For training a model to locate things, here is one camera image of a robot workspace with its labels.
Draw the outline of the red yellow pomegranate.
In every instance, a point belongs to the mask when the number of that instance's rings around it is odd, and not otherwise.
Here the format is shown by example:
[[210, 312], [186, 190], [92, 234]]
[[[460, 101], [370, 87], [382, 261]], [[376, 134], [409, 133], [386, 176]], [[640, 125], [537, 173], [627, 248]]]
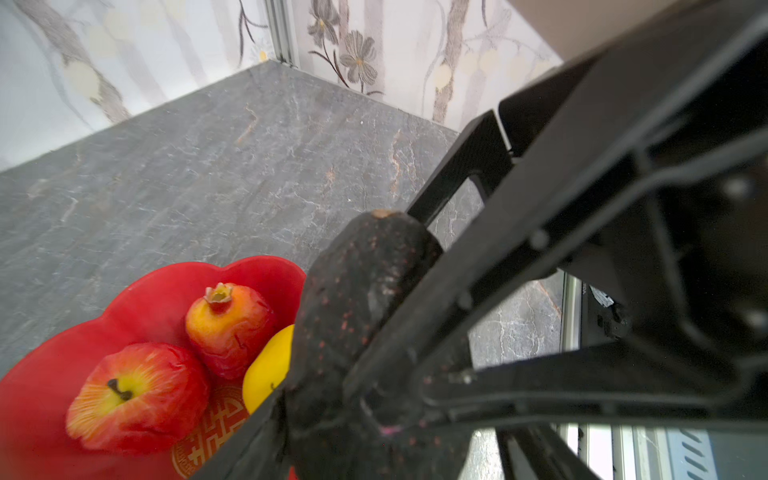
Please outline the red yellow pomegranate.
[[279, 330], [264, 298], [233, 283], [208, 287], [185, 315], [185, 331], [203, 363], [226, 380], [242, 377]]

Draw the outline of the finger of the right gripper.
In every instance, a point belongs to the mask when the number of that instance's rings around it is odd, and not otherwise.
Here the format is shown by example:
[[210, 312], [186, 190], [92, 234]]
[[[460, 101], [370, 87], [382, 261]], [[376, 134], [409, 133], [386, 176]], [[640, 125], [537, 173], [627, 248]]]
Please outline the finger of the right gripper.
[[483, 203], [512, 170], [512, 160], [492, 110], [471, 120], [460, 132], [406, 213], [430, 225], [465, 181]]
[[695, 1], [505, 99], [512, 170], [343, 381], [381, 432], [577, 423], [574, 352], [446, 373], [562, 269], [628, 311], [609, 424], [767, 426], [767, 5]]

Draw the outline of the red apple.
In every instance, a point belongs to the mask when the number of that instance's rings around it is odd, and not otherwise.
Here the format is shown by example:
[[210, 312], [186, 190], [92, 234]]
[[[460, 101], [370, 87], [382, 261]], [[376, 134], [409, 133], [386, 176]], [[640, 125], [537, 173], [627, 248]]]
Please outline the red apple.
[[143, 455], [171, 448], [199, 423], [208, 375], [189, 350], [140, 343], [105, 356], [66, 414], [66, 433], [87, 450]]

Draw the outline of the yellow lemon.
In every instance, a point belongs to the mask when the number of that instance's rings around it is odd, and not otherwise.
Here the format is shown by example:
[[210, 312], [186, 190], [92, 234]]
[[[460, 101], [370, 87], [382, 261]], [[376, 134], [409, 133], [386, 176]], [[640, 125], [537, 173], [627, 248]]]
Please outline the yellow lemon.
[[286, 378], [291, 361], [294, 325], [275, 334], [248, 368], [242, 385], [244, 405], [253, 414]]

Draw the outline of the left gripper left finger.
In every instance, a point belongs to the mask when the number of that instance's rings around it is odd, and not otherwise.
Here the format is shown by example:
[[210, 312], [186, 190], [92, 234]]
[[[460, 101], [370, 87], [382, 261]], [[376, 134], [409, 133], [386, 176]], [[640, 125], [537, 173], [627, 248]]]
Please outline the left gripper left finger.
[[270, 395], [193, 476], [203, 479], [287, 479], [285, 396]]

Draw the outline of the dark green avocado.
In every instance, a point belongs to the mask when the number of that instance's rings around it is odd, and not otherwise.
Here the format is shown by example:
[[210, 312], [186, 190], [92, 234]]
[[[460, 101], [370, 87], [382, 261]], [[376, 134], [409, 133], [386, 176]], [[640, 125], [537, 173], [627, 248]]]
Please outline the dark green avocado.
[[386, 439], [343, 402], [342, 383], [443, 250], [416, 219], [358, 215], [311, 265], [283, 385], [289, 446], [301, 479], [456, 479], [471, 434]]

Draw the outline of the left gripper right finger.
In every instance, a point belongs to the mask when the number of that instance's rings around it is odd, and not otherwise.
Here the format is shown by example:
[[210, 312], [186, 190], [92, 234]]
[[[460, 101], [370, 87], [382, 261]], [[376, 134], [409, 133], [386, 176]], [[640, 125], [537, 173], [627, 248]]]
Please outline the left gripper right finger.
[[505, 479], [597, 480], [550, 425], [496, 430]]

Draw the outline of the red flower-shaped fruit bowl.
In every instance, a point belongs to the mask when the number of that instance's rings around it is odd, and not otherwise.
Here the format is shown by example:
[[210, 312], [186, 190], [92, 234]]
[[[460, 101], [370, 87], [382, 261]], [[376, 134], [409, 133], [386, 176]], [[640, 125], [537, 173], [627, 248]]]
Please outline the red flower-shaped fruit bowl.
[[246, 258], [153, 271], [1, 382], [5, 479], [189, 479], [280, 382], [306, 276]]

